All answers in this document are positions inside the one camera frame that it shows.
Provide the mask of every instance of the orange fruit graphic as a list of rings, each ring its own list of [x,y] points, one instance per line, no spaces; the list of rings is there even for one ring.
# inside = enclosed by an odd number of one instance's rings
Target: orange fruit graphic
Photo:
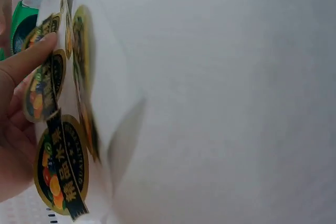
[[[61,192],[61,188],[59,186],[58,178],[56,175],[54,175],[50,180],[50,191],[54,196],[58,196]]]
[[[54,197],[54,204],[58,209],[63,210],[63,194],[61,191],[59,195]]]

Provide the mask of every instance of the fruit label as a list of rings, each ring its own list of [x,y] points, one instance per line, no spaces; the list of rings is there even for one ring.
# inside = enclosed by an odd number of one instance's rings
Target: fruit label
[[[21,50],[31,47],[34,43],[40,41],[44,36],[50,32],[58,32],[61,23],[61,13],[50,15],[42,22],[42,25],[32,30],[22,44]]]
[[[89,211],[84,203],[89,184],[84,132],[71,115],[58,110],[47,121],[38,144],[34,180],[44,203],[73,221]]]
[[[66,58],[62,49],[53,52],[35,71],[24,96],[23,110],[28,120],[40,122],[57,111],[65,73]]]
[[[98,133],[91,109],[90,64],[92,59],[89,52],[88,24],[89,12],[84,6],[78,7],[72,23],[73,28],[73,75],[76,86],[77,106],[80,123],[88,140],[88,149],[93,160],[99,158]]]

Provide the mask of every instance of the round sticker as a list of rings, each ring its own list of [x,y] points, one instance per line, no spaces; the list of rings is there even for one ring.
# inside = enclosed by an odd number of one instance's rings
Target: round sticker
[[[90,56],[88,40],[89,13],[84,6],[80,6],[74,16],[72,23],[74,36],[73,53],[73,75],[76,86],[77,105],[80,123],[84,126],[88,140],[88,149],[96,159],[98,152],[98,134],[92,116],[90,105]]]
[[[34,181],[43,202],[54,212],[69,215],[66,195],[63,195],[57,172],[66,176],[72,173],[82,200],[85,200],[89,186],[89,161],[84,138],[85,135],[77,120],[71,115],[62,116],[66,153],[62,167],[55,167],[51,148],[52,139],[48,129],[38,143],[37,158],[34,163]]]
[[[31,122],[39,122],[46,119],[46,115],[55,108],[56,104],[50,104],[50,93],[54,91],[56,99],[59,98],[66,73],[66,58],[62,49],[56,50],[53,55],[53,64],[47,62],[39,67],[27,87],[24,96],[24,113]],[[54,87],[50,87],[50,77]]]
[[[35,42],[42,39],[50,31],[58,32],[61,23],[61,14],[52,15],[42,22],[42,25],[35,27],[22,44],[21,51],[31,47]]]

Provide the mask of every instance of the fruit illustration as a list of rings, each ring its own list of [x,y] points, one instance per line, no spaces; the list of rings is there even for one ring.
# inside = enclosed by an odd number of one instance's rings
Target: fruit illustration
[[[63,194],[61,191],[59,195],[54,196],[54,204],[58,209],[63,210]]]
[[[31,91],[30,94],[29,94],[30,102],[34,102],[35,97],[36,97],[36,91]]]
[[[58,196],[61,193],[61,188],[59,186],[58,178],[54,175],[50,180],[50,191],[52,195]]]
[[[43,98],[42,98],[42,94],[38,94],[35,97],[35,100],[33,102],[33,108],[35,110],[38,110],[39,108],[41,108],[43,106]]]
[[[43,167],[48,166],[48,159],[50,158],[50,155],[46,153],[46,151],[43,152],[43,158],[42,158],[42,165]]]
[[[35,91],[36,90],[37,83],[38,83],[38,80],[36,80],[36,78],[35,78],[32,82],[32,85],[30,86],[30,91]]]
[[[39,108],[38,110],[34,110],[34,118],[40,118],[42,114],[43,107]]]
[[[50,185],[51,175],[47,167],[43,169],[43,179],[47,186]]]

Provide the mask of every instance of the sticker sheet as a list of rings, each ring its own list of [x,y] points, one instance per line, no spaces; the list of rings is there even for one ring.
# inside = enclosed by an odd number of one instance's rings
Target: sticker sheet
[[[98,0],[42,0],[37,26],[22,50],[50,32],[57,33],[57,46],[32,74],[23,104],[26,118],[36,125],[35,185],[59,218],[99,220],[110,211],[114,181],[120,179],[113,166],[124,172],[129,161],[125,155],[114,162],[116,135],[125,136],[125,143],[135,139],[125,132],[137,124],[121,125],[141,97],[111,103],[122,94],[115,86],[114,80],[121,80],[116,69],[129,78]]]

